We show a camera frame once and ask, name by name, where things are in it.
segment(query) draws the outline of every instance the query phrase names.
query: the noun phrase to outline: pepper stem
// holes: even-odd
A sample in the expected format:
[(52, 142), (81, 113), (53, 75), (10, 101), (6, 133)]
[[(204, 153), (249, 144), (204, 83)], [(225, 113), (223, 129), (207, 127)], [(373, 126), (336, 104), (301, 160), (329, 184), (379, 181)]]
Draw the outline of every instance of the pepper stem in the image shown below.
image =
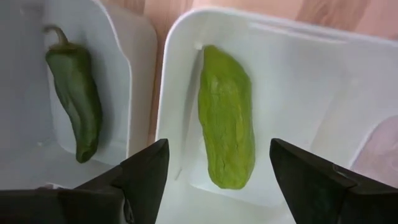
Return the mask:
[(68, 44), (68, 39), (61, 30), (61, 28), (55, 26), (55, 25), (47, 25), (43, 28), (43, 32), (48, 33), (50, 31), (55, 31), (55, 33), (58, 36), (58, 44), (60, 45), (67, 45)]

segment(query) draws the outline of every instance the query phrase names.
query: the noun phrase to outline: black object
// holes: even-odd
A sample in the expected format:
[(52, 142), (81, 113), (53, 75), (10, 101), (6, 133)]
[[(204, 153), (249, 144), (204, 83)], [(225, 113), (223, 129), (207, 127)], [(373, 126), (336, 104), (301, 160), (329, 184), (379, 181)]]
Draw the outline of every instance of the black object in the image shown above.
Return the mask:
[(75, 189), (0, 191), (0, 223), (154, 224), (168, 166), (161, 139)]
[(398, 189), (272, 139), (271, 163), (297, 224), (397, 224)]

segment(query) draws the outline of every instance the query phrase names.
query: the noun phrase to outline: white container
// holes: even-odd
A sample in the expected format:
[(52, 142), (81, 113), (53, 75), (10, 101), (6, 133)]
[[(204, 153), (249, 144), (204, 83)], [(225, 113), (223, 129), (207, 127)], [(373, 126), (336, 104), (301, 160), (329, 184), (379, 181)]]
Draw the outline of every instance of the white container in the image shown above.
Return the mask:
[[(157, 48), (147, 19), (97, 0), (5, 0), (0, 18), (0, 189), (73, 188), (146, 147)], [(104, 115), (85, 164), (44, 60), (48, 23), (91, 52)]]
[[(197, 92), (204, 45), (241, 63), (252, 81), (256, 165), (242, 190), (207, 171)], [(156, 138), (170, 143), (157, 223), (294, 223), (269, 160), (281, 138), (350, 167), (369, 133), (398, 114), (398, 44), (232, 9), (196, 9), (166, 41)]]

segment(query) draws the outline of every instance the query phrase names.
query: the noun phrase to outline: green pepper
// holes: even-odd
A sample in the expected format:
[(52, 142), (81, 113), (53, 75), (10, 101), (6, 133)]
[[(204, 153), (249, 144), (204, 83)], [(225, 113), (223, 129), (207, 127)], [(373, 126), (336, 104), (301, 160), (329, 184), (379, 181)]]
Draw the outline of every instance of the green pepper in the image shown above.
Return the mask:
[(103, 112), (95, 81), (91, 75), (91, 56), (83, 46), (68, 41), (57, 26), (58, 43), (45, 55), (54, 77), (55, 91), (72, 123), (76, 139), (76, 160), (88, 161), (97, 151)]

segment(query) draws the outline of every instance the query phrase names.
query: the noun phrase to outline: wooden surface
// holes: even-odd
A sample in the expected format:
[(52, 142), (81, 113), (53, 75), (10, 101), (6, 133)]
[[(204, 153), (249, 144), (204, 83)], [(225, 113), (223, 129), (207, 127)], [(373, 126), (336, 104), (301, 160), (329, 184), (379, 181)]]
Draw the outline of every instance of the wooden surface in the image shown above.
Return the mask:
[(224, 6), (284, 17), (337, 29), (398, 38), (398, 0), (103, 0), (148, 17), (158, 35), (157, 69), (148, 142), (155, 137), (160, 76), (167, 33), (184, 12), (203, 6)]

